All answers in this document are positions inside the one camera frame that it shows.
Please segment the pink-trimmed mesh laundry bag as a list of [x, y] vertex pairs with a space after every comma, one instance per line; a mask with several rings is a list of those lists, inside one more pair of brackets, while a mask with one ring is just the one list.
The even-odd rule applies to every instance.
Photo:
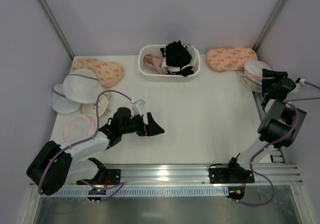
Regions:
[[259, 60], [249, 60], [244, 64], [244, 72], [243, 75], [246, 79], [263, 79], [263, 69], [271, 71], [272, 68]]

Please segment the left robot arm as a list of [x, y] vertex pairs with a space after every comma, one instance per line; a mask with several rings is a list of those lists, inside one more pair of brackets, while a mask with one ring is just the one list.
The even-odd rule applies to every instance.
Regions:
[[26, 175], [37, 185], [39, 193], [46, 196], [69, 183], [117, 185], [119, 179], [112, 180], [106, 166], [91, 155], [117, 145], [125, 134], [152, 137], [165, 132], [150, 112], [146, 117], [147, 123], [144, 123], [143, 115], [132, 115], [129, 108], [120, 107], [92, 137], [72, 144], [48, 141], [27, 168]]

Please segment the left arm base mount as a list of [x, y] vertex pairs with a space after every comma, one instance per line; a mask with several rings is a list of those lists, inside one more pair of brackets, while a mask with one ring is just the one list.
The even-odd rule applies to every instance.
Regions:
[[86, 183], [90, 185], [117, 185], [121, 181], [121, 170], [120, 169], [104, 169], [99, 170], [96, 176], [92, 179], [85, 179]]

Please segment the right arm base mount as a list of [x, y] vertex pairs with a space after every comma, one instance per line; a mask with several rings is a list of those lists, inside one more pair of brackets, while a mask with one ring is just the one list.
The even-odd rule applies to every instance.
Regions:
[[253, 173], [235, 164], [210, 165], [208, 168], [209, 181], [211, 184], [252, 184], [255, 182]]

